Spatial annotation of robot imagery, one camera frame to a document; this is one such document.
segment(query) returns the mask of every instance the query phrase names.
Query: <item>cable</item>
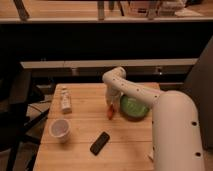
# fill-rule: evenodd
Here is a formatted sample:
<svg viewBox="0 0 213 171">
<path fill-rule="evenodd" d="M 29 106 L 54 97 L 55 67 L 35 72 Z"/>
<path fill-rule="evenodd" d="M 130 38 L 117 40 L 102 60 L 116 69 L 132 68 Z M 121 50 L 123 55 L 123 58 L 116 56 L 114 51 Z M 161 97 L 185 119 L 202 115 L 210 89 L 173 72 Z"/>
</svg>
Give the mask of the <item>cable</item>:
<svg viewBox="0 0 213 171">
<path fill-rule="evenodd" d="M 40 101 L 40 102 L 36 102 L 36 103 L 51 103 L 52 100 L 44 100 L 44 101 Z"/>
<path fill-rule="evenodd" d="M 29 107 L 31 107 L 31 108 L 33 108 L 33 109 L 35 109 L 36 111 L 38 111 L 38 112 L 40 112 L 40 113 L 42 113 L 43 111 L 41 111 L 39 108 L 37 108 L 37 107 L 35 107 L 35 106 L 33 106 L 33 105 L 28 105 Z"/>
</svg>

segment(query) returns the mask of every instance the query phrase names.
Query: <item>paper cup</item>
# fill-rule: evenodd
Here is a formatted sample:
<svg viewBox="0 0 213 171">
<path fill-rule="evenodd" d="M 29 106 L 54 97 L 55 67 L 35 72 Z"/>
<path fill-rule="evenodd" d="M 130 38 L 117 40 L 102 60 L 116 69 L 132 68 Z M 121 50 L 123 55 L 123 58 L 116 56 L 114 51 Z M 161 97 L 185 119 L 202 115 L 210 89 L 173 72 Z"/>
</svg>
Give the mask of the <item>paper cup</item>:
<svg viewBox="0 0 213 171">
<path fill-rule="evenodd" d="M 57 138 L 60 143 L 65 143 L 70 138 L 70 125 L 66 119 L 57 119 L 49 127 L 49 133 Z"/>
</svg>

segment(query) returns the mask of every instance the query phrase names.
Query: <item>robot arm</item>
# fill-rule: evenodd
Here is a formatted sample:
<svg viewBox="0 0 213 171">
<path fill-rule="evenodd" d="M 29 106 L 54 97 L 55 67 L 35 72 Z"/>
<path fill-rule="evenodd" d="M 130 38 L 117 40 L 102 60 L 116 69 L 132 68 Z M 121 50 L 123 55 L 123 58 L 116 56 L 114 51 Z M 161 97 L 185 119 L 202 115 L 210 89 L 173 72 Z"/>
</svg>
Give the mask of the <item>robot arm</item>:
<svg viewBox="0 0 213 171">
<path fill-rule="evenodd" d="M 124 79 L 125 76 L 126 72 L 122 67 L 117 67 L 103 75 L 103 82 L 107 84 L 107 100 L 112 101 L 110 97 L 113 98 L 118 93 L 124 92 L 129 97 L 134 97 L 151 108 L 160 94 L 163 93 L 161 90 L 127 81 Z"/>
<path fill-rule="evenodd" d="M 155 171 L 204 171 L 197 109 L 178 91 L 160 91 L 125 80 L 121 67 L 106 72 L 106 99 L 121 92 L 153 109 L 153 149 Z"/>
</svg>

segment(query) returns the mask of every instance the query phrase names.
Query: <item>floor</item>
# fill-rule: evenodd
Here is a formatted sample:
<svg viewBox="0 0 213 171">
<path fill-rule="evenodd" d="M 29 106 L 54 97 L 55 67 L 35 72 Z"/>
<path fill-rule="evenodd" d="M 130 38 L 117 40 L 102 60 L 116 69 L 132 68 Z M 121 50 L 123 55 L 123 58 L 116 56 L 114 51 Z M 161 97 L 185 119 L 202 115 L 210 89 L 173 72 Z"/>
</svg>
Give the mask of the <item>floor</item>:
<svg viewBox="0 0 213 171">
<path fill-rule="evenodd" d="M 45 110 L 49 108 L 51 103 L 52 95 L 45 97 L 45 103 L 33 104 L 28 108 L 28 114 L 31 118 L 34 118 L 39 114 L 38 110 Z M 41 121 L 32 131 L 30 135 L 34 137 L 41 137 L 45 125 L 45 120 Z M 24 143 L 20 145 L 19 152 L 16 158 L 14 171 L 24 171 L 28 162 L 30 161 L 33 154 L 38 150 L 38 146 L 32 143 Z M 9 150 L 0 152 L 0 171 L 6 170 L 6 164 L 8 159 Z M 204 152 L 206 171 L 213 170 L 213 152 Z"/>
</svg>

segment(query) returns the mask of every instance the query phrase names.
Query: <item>shelf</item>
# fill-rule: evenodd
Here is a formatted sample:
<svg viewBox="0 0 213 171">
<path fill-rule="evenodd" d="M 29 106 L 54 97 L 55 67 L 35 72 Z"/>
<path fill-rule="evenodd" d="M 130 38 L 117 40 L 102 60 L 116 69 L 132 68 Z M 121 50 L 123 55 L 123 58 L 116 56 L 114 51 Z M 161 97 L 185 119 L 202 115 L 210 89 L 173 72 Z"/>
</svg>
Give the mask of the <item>shelf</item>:
<svg viewBox="0 0 213 171">
<path fill-rule="evenodd" d="M 114 9 L 109 10 L 109 2 L 104 3 L 104 20 L 100 20 L 100 11 L 97 1 L 48 1 L 48 0 L 23 0 L 30 18 L 27 22 L 176 22 L 194 20 L 213 20 L 213 1 L 204 0 L 200 5 L 189 6 L 187 9 L 201 14 L 201 16 L 161 16 L 153 20 L 142 17 L 140 14 L 130 14 L 127 1 L 120 1 L 124 12 L 118 3 Z M 23 22 L 20 20 L 17 9 L 12 0 L 0 0 L 0 23 Z"/>
</svg>

